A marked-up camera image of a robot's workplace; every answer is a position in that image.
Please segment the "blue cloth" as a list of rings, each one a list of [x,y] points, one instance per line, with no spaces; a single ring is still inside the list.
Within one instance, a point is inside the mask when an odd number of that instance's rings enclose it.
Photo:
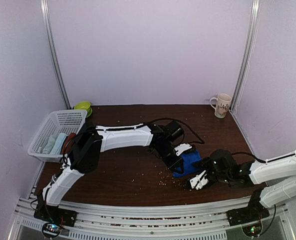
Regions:
[[[200,167],[195,166],[197,162],[202,160],[198,150],[195,150],[190,153],[182,153],[180,156],[183,159],[183,172],[182,173],[174,172],[172,174],[172,177],[181,178],[181,177],[201,171]]]

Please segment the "mint green towel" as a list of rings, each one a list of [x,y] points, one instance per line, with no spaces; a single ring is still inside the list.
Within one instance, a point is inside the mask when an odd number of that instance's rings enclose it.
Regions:
[[[50,135],[48,138],[46,138],[44,144],[39,148],[38,153],[50,154],[52,148],[54,147],[56,139],[57,139],[56,135]]]

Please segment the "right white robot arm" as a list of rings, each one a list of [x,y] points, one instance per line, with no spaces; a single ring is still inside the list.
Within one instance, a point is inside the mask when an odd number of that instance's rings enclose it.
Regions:
[[[281,182],[261,188],[252,194],[252,203],[244,209],[244,217],[254,221],[263,213],[263,208],[296,197],[296,150],[270,159],[259,159],[247,153],[253,161],[238,164],[237,152],[218,149],[209,157],[196,162],[201,172],[189,179],[190,188],[200,190],[212,183],[224,183],[230,187],[248,188],[262,183]]]

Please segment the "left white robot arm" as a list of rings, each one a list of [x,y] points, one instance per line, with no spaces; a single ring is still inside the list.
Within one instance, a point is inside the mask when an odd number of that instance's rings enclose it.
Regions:
[[[116,127],[85,124],[71,140],[70,150],[64,152],[60,171],[52,176],[50,183],[38,194],[37,211],[49,222],[57,221],[60,217],[57,207],[64,195],[82,176],[97,168],[101,153],[111,149],[153,148],[168,169],[183,173],[181,155],[192,146],[188,143],[172,145],[183,133],[176,121],[166,126],[153,122]]]

